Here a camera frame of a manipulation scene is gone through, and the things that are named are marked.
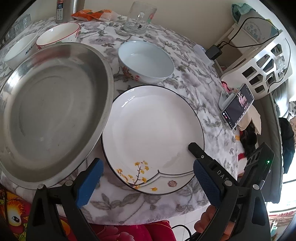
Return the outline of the person's right hand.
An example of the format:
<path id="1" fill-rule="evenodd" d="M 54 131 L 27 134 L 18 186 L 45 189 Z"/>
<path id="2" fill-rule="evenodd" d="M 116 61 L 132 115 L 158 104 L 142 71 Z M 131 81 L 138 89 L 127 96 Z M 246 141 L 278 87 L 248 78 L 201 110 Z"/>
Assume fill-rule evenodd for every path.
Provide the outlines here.
<path id="1" fill-rule="evenodd" d="M 211 221 L 211 219 L 213 218 L 215 212 L 216 212 L 215 206 L 209 205 L 206 211 L 201 215 L 200 220 L 195 223 L 194 225 L 195 231 L 198 233 L 202 233 L 207 227 L 207 225 L 209 224 L 209 222 Z M 222 235 L 221 240 L 229 239 L 233 231 L 233 228 L 234 228 L 234 223 L 230 221 L 226 229 L 224 230 L 224 234 Z"/>

